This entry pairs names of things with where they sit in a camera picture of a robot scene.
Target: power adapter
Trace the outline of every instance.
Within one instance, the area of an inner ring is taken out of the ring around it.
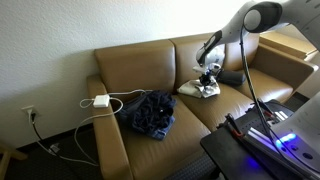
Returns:
[[[108,94],[105,95],[97,95],[93,102],[93,107],[95,108],[104,108],[108,107],[110,101],[110,96]]]

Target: black cable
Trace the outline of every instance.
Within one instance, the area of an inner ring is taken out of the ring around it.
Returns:
[[[267,124],[267,121],[265,119],[265,116],[263,115],[262,113],[262,110],[260,108],[260,105],[258,103],[258,100],[257,100],[257,97],[255,95],[255,92],[254,92],[254,89],[253,89],[253,85],[252,85],[252,82],[251,82],[251,77],[250,77],[250,74],[249,74],[249,68],[248,68],[248,63],[247,63],[247,59],[246,59],[246,55],[245,55],[245,52],[244,52],[244,46],[243,46],[243,29],[244,27],[241,28],[241,31],[240,31],[240,47],[241,47],[241,57],[242,57],[242,65],[243,65],[243,69],[244,69],[244,73],[246,75],[246,78],[247,78],[247,81],[248,81],[248,85],[249,85],[249,89],[250,89],[250,92],[251,92],[251,96],[252,96],[252,99],[257,107],[257,110],[258,110],[258,115],[260,117],[260,120],[261,120],[261,123],[262,123],[262,126],[264,128],[264,130],[266,131],[267,133],[267,137],[270,139],[272,145],[275,147],[275,149],[278,151],[279,155],[285,160],[286,164],[293,168],[294,170],[296,170],[297,172],[299,172],[302,176],[306,177],[306,178],[309,178],[305,175],[305,173],[302,173],[300,170],[298,170],[296,167],[294,167],[292,165],[291,162],[289,162],[289,160],[287,158],[284,157],[284,155],[280,152],[280,150],[277,148],[277,146],[274,144],[273,142],[273,138],[271,136],[271,133],[276,137],[277,140],[280,141],[280,143],[290,152],[291,155],[293,155],[295,157],[295,159],[297,159],[300,163],[302,163],[303,165],[305,165],[307,168],[310,168],[310,169],[313,169],[311,167],[309,167],[308,165],[306,165],[303,161],[301,161],[298,157],[296,157],[291,151],[290,149],[283,143],[281,142],[280,138],[276,135],[276,133],[269,127],[269,125]]]
[[[31,114],[31,122],[32,122],[32,127],[34,132],[36,133],[36,135],[38,136],[40,141],[43,141],[43,139],[41,138],[40,134],[37,131],[36,125],[35,125],[35,117],[36,117],[36,113],[32,113]],[[80,175],[64,160],[61,158],[60,155],[58,155],[51,147],[49,147],[49,150],[51,150],[51,152],[53,152],[53,154],[58,157],[58,159],[60,159],[67,167],[68,169],[73,173],[73,175],[79,179],[82,180],[82,178],[80,177]]]

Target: couch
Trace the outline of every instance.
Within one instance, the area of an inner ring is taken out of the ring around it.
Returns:
[[[192,70],[195,55],[211,33],[96,49],[100,73],[87,78],[90,98],[135,89],[164,90],[177,104],[175,122],[158,141],[118,123],[116,116],[93,121],[99,163],[104,179],[164,179],[203,155],[201,138],[231,113],[234,118],[252,107],[247,83],[233,87],[219,83],[221,94],[206,99],[178,94],[177,88],[199,78]],[[258,34],[244,40],[250,75],[257,97],[285,102],[317,66],[259,43]],[[242,71],[239,43],[220,45],[226,56],[223,68]],[[123,102],[138,94],[116,96]],[[93,115],[119,107],[92,108]]]

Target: electrical outlet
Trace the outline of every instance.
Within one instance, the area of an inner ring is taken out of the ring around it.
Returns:
[[[39,116],[37,109],[33,105],[23,107],[23,108],[21,108],[21,111],[24,112],[28,116],[29,115],[28,110],[30,110],[30,109],[32,110],[32,113],[36,113],[37,116]]]

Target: wall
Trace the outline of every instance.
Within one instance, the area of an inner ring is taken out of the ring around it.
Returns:
[[[93,49],[213,32],[239,0],[0,1],[0,141],[35,142],[21,108],[34,105],[43,138],[90,116],[79,102],[98,73]]]
[[[299,30],[292,25],[281,28],[277,30],[277,32],[300,39],[300,40],[308,41],[299,32]],[[318,53],[310,62],[320,67],[320,53]],[[308,79],[303,85],[301,85],[297,91],[308,98],[313,97],[317,92],[320,91],[319,79],[320,79],[320,70],[318,70],[310,79]]]

